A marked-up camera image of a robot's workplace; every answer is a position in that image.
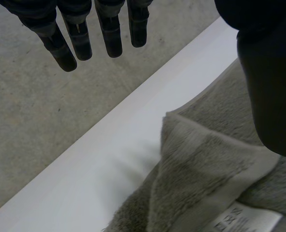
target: towel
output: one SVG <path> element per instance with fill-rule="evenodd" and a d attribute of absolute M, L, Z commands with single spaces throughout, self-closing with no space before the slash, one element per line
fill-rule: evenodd
<path fill-rule="evenodd" d="M 200 231 L 235 200 L 283 214 L 286 232 L 286 158 L 258 138 L 238 60 L 167 113 L 160 162 L 105 232 Z"/>

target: care label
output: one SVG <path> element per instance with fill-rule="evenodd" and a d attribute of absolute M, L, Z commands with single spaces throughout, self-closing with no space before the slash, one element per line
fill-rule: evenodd
<path fill-rule="evenodd" d="M 202 232 L 271 232 L 282 215 L 233 203 Z"/>

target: gray concrete surface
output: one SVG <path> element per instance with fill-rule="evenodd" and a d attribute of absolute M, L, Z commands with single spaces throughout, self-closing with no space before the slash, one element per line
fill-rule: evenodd
<path fill-rule="evenodd" d="M 66 73 L 0 6 L 0 207 L 218 18 L 213 0 L 155 0 L 150 14 L 148 43 L 133 48 L 123 7 L 123 55 L 111 59 L 92 9 L 93 57 Z"/>

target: gray towel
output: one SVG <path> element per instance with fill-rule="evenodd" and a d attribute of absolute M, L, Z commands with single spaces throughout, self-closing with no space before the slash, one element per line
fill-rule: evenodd
<path fill-rule="evenodd" d="M 228 202 L 238 198 L 282 213 L 273 232 L 286 232 L 286 158 L 272 170 L 276 154 L 262 147 L 256 134 L 238 61 L 199 96 L 167 114 L 161 144 L 160 162 L 115 213 L 106 232 L 176 232 L 178 225 L 183 225 L 181 231 L 199 231 L 223 211 L 209 209 L 206 202 L 229 184 L 236 188 L 227 193 Z M 260 162 L 272 171 L 247 180 L 246 173 Z M 187 228 L 187 215 L 193 214 L 200 218 L 192 217 Z"/>

